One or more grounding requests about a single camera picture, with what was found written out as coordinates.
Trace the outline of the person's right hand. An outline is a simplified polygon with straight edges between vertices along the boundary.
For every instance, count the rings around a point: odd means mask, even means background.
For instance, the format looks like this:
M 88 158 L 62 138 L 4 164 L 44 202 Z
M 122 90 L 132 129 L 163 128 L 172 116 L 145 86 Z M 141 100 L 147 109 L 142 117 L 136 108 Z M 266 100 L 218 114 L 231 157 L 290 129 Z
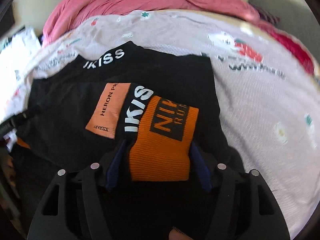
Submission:
M 193 240 L 189 236 L 184 233 L 177 231 L 176 229 L 172 229 L 169 233 L 169 240 Z

